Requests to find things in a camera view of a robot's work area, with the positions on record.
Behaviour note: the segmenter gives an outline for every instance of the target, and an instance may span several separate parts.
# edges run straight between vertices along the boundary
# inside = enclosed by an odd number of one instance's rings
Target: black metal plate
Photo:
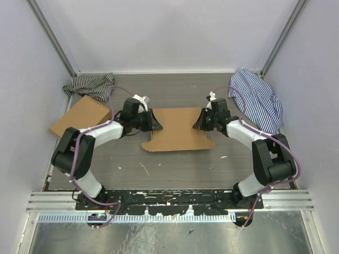
[[[231,192],[226,189],[204,190],[107,190],[107,203],[120,201],[118,214],[143,215],[148,208],[150,215],[185,214],[189,205],[194,209],[194,215],[228,214],[227,209],[249,209],[253,198],[242,200],[235,205],[231,201]],[[106,207],[96,205],[83,195],[79,195],[76,210],[104,210]],[[257,202],[256,208],[263,208],[262,201]],[[116,207],[109,207],[110,213]]]

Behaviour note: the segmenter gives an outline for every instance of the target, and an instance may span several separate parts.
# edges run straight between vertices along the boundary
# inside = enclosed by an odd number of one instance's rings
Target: cardboard box
[[[104,123],[111,117],[112,113],[107,107],[86,95],[49,130],[61,138],[68,127],[76,129],[89,128]]]
[[[149,152],[213,149],[215,143],[206,132],[193,129],[200,112],[200,107],[153,109],[163,129],[153,131],[151,141],[142,143],[142,148]]]

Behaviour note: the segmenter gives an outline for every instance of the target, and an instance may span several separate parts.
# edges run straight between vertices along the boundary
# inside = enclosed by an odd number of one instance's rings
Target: white scrap
[[[146,171],[146,173],[147,173],[148,176],[149,176],[149,173],[148,173],[147,169],[145,168],[145,166],[144,166],[141,162],[139,162],[139,163],[140,163],[140,165],[142,165],[142,167],[144,168],[144,170]]]

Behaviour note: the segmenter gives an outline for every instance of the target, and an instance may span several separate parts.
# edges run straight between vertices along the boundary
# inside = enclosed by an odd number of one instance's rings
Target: black and white striped cloth
[[[100,74],[95,77],[72,77],[72,83],[63,86],[63,91],[70,97],[72,93],[88,95],[101,102],[107,102],[114,85],[113,73]]]
[[[270,85],[253,72],[239,69],[233,75],[230,86],[239,90],[244,97],[245,115],[262,131],[276,134],[281,125],[282,106]],[[243,102],[237,92],[230,89],[229,97],[242,111]]]

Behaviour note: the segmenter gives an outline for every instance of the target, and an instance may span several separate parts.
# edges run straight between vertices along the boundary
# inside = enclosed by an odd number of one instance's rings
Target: robotic arm
[[[113,139],[125,137],[133,128],[142,132],[161,130],[151,108],[147,107],[148,98],[138,95],[127,98],[123,109],[114,120],[107,121],[101,128],[93,128],[84,134],[79,143],[78,157],[74,171],[74,181],[90,197],[105,202],[105,188],[95,179],[90,166],[94,148]],[[67,128],[52,156],[52,164],[65,175],[70,176],[78,136],[88,129]]]
[[[296,165],[291,155],[277,143],[262,136],[263,133],[272,136],[289,147],[283,134],[271,135],[260,131],[260,134],[256,134],[246,128],[246,123],[239,120],[239,117],[230,115],[224,98],[217,99],[211,92],[207,100],[209,103],[201,110],[193,128],[204,131],[216,128],[223,135],[240,141],[252,150],[254,172],[233,186],[232,198],[236,204],[245,197],[256,195],[266,186],[292,177],[296,173]]]

